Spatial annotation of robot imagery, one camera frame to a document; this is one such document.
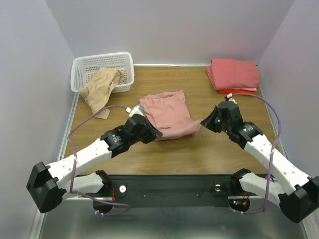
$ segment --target stack of folded cloth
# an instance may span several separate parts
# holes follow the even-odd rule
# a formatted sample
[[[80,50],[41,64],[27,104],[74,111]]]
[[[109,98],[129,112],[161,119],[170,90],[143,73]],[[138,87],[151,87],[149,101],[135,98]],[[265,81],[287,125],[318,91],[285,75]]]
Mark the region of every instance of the stack of folded cloth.
[[[221,94],[255,94],[259,86],[259,70],[253,61],[213,59],[206,70],[213,87]]]

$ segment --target white round button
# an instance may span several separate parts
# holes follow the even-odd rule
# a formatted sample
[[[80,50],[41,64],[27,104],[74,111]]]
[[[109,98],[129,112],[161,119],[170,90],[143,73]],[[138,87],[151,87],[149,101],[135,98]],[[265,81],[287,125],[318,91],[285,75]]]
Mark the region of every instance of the white round button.
[[[120,187],[120,192],[121,193],[124,193],[126,191],[126,187],[124,186],[124,185],[122,185],[121,187]]]

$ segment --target folded cloth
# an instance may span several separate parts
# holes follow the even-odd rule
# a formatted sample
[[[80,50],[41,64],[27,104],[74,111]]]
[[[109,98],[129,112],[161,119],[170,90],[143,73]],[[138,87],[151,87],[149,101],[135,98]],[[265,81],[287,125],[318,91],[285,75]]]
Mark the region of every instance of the folded cloth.
[[[84,86],[79,93],[95,114],[109,101],[110,94],[117,84],[124,81],[124,74],[116,68],[100,68],[98,73]],[[107,119],[110,110],[106,109],[95,117]]]
[[[213,59],[206,68],[215,90],[256,88],[259,86],[259,70],[253,61],[235,59]]]
[[[218,91],[220,94],[230,94],[230,93],[246,93],[246,94],[252,94],[254,95],[256,91],[247,91],[242,89],[229,89],[229,90],[221,90]]]
[[[183,90],[147,95],[140,103],[148,120],[163,134],[157,140],[179,138],[201,128],[201,120],[190,118]]]

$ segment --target gray floor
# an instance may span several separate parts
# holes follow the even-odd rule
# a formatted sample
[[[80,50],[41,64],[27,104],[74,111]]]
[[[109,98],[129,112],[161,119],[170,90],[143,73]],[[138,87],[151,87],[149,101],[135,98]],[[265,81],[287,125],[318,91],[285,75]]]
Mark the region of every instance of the gray floor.
[[[253,199],[251,209],[262,200]],[[94,215],[92,201],[66,200],[45,215],[41,239],[305,239],[302,224],[272,204],[265,213],[238,215],[226,208],[140,208],[123,216]]]

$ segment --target robotic arm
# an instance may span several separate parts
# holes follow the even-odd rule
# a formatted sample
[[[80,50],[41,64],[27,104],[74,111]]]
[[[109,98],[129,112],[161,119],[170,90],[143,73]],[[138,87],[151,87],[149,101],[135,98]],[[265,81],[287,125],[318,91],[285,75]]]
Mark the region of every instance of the robotic arm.
[[[149,143],[160,137],[161,133],[149,123],[142,111],[139,106],[135,107],[124,125],[107,131],[90,146],[79,151],[74,175],[73,155],[48,165],[43,162],[36,164],[27,189],[40,212],[49,212],[63,199],[73,196],[69,191],[72,177],[128,151],[131,145],[139,141]],[[233,99],[226,98],[226,101],[216,106],[208,118],[202,121],[202,125],[213,132],[225,132],[233,142],[252,154],[266,168],[269,167],[272,144],[257,126],[243,121]],[[319,177],[309,177],[276,149],[273,154],[272,175],[277,181],[270,182],[268,200],[279,206],[291,221],[300,222],[319,207]],[[265,197],[266,180],[247,169],[233,174],[229,182],[235,195],[247,191]],[[104,171],[97,171],[76,177],[73,191],[99,193],[110,188],[111,184]]]

